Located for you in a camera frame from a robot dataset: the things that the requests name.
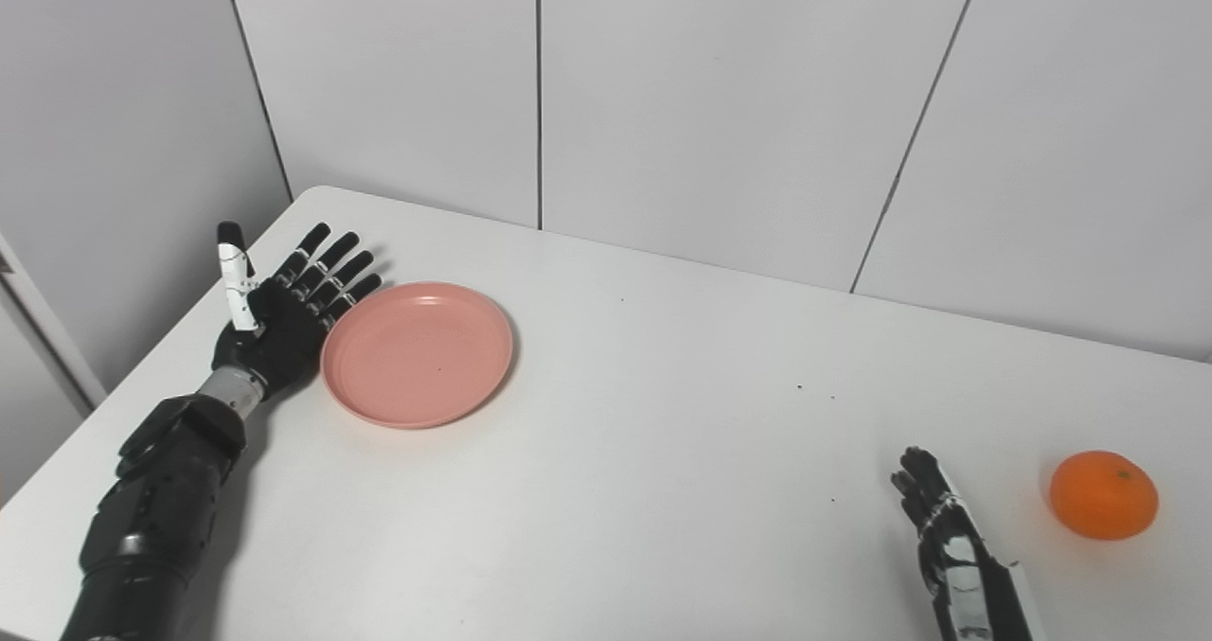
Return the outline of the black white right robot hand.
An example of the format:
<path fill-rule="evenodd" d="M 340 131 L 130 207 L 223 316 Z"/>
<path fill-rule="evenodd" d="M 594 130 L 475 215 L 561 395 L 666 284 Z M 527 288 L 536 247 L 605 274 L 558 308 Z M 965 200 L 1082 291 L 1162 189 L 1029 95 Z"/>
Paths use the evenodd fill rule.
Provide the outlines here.
<path fill-rule="evenodd" d="M 1044 630 L 1027 613 L 1019 563 L 991 555 L 934 454 L 905 448 L 890 482 L 917 533 L 917 568 L 942 639 L 1044 640 Z"/>

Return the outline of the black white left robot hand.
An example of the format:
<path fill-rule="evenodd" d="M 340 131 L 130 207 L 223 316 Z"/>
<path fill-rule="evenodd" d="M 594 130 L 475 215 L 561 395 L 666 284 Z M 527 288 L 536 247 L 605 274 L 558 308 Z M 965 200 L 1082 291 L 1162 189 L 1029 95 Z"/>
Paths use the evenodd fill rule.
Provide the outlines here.
<path fill-rule="evenodd" d="M 333 237 L 318 223 L 264 277 L 255 279 L 241 227 L 217 230 L 228 322 L 215 344 L 213 372 L 238 372 L 264 402 L 316 370 L 330 331 L 381 288 L 376 261 L 355 231 Z"/>

